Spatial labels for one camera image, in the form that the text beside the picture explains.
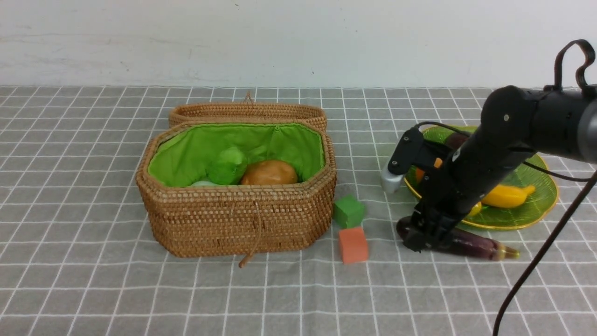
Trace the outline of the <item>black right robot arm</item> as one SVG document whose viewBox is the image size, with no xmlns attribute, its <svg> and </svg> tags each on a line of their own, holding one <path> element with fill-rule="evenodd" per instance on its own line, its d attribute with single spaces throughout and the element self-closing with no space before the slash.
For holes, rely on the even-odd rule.
<svg viewBox="0 0 597 336">
<path fill-rule="evenodd" d="M 472 207 L 536 153 L 594 164 L 596 98 L 515 86 L 494 90 L 475 132 L 438 168 L 435 156 L 421 165 L 422 199 L 403 244 L 419 252 L 448 241 Z"/>
</svg>

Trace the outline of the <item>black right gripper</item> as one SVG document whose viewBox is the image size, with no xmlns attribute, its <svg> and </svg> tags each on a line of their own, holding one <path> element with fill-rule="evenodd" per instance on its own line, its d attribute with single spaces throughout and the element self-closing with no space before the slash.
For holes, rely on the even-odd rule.
<svg viewBox="0 0 597 336">
<path fill-rule="evenodd" d="M 464 217 L 455 204 L 456 183 L 448 170 L 447 159 L 442 159 L 441 166 L 435 166 L 435 160 L 449 152 L 441 143 L 423 140 L 412 160 L 412 166 L 424 172 L 419 184 L 421 198 L 402 225 L 407 230 L 403 244 L 412 251 L 448 248 L 452 245 L 454 228 Z"/>
</svg>

